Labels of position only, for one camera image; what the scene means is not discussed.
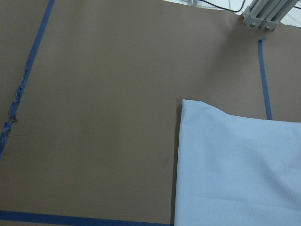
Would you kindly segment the light blue t-shirt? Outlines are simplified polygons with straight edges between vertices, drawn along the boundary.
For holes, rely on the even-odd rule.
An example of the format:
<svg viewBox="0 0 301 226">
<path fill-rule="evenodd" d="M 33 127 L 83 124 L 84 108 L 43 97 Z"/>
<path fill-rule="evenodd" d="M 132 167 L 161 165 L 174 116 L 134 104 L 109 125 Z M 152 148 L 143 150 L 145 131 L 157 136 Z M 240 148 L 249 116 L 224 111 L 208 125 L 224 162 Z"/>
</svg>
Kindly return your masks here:
<svg viewBox="0 0 301 226">
<path fill-rule="evenodd" d="M 298 226 L 301 125 L 183 100 L 177 226 Z"/>
</svg>

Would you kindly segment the aluminium frame post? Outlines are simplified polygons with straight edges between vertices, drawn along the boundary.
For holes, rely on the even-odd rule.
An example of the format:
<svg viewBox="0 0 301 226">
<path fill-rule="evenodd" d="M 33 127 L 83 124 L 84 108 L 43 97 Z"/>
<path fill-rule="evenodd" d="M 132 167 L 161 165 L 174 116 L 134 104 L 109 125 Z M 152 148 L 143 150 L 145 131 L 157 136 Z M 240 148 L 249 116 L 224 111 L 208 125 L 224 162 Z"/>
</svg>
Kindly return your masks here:
<svg viewBox="0 0 301 226">
<path fill-rule="evenodd" d="M 298 2 L 298 0 L 253 0 L 240 16 L 242 24 L 273 31 Z"/>
</svg>

